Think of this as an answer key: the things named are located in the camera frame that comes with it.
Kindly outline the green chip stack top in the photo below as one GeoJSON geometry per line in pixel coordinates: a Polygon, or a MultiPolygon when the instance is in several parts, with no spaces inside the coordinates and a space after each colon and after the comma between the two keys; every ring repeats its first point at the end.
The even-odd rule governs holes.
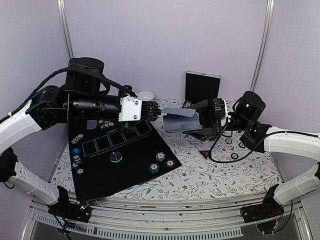
{"type": "Polygon", "coordinates": [[[110,120],[99,120],[97,122],[97,125],[101,130],[113,128],[115,126],[115,123],[113,121],[111,121],[109,124],[107,123],[105,124],[104,121],[110,121],[110,120]]]}

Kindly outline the dealt card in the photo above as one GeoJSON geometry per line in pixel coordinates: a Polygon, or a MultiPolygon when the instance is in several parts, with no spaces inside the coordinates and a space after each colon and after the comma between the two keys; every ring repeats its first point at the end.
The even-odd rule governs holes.
{"type": "Polygon", "coordinates": [[[88,120],[86,129],[87,130],[94,130],[97,127],[97,121],[96,120],[88,120]]]}

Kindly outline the blue playing card deck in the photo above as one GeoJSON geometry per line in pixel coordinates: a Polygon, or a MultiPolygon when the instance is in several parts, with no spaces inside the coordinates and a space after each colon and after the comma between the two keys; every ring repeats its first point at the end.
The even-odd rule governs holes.
{"type": "Polygon", "coordinates": [[[162,110],[163,128],[166,132],[200,130],[199,114],[195,109],[166,107],[162,110]]]}

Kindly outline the green poker chip stack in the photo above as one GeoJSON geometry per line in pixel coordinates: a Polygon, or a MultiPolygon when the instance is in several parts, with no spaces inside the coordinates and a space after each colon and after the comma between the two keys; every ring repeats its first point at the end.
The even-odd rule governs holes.
{"type": "Polygon", "coordinates": [[[242,149],[245,148],[245,145],[244,145],[242,142],[240,142],[240,143],[238,144],[238,146],[239,146],[240,148],[242,148],[242,149]]]}

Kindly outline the red poker chip stack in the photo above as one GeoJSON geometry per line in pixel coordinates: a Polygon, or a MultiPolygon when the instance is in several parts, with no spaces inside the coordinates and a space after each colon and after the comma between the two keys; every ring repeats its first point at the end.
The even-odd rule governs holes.
{"type": "Polygon", "coordinates": [[[231,158],[232,158],[233,160],[237,160],[237,159],[239,158],[239,155],[238,155],[237,153],[232,153],[232,154],[231,154],[231,158]]]}

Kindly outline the blue round button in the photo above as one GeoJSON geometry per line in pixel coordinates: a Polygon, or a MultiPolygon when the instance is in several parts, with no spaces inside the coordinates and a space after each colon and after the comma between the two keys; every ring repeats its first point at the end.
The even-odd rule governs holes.
{"type": "Polygon", "coordinates": [[[73,155],[79,155],[81,153],[81,149],[79,147],[74,148],[71,153],[73,155]]]}

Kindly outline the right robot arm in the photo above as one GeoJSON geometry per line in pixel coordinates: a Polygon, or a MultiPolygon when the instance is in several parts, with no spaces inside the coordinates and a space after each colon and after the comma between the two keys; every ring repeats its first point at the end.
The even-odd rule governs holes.
{"type": "Polygon", "coordinates": [[[198,140],[217,143],[225,131],[242,131],[240,141],[251,153],[285,153],[317,161],[306,172],[269,188],[258,208],[262,218],[269,218],[286,202],[320,188],[320,135],[260,123],[258,119],[266,104],[255,92],[246,91],[234,103],[232,111],[228,111],[221,98],[205,99],[196,104],[186,101],[183,107],[199,115],[202,128],[186,132],[198,140]]]}

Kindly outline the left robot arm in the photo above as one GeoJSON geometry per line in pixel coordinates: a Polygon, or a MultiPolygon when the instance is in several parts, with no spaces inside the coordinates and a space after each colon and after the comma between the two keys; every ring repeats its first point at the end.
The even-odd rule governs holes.
{"type": "Polygon", "coordinates": [[[104,63],[96,58],[71,58],[67,67],[49,75],[66,73],[63,86],[43,80],[30,96],[0,121],[0,180],[11,182],[54,206],[63,216],[74,213],[63,187],[52,186],[29,171],[13,151],[13,145],[25,137],[72,120],[111,120],[122,128],[141,120],[143,103],[127,86],[103,74],[104,63]]]}

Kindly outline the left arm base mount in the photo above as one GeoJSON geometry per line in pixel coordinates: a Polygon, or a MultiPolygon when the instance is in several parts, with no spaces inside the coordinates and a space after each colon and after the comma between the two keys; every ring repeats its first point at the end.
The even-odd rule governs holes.
{"type": "Polygon", "coordinates": [[[87,201],[70,202],[68,199],[58,198],[57,203],[48,205],[48,212],[57,217],[61,217],[63,220],[88,223],[92,208],[87,201]]]}

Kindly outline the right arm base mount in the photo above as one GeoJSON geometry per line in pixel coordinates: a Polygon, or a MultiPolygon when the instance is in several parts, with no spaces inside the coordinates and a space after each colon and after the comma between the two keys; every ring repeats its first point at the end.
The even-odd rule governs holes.
{"type": "Polygon", "coordinates": [[[258,231],[263,235],[272,235],[277,231],[284,213],[282,206],[273,206],[270,203],[246,204],[240,209],[240,215],[245,223],[273,219],[272,221],[257,224],[258,231]]]}

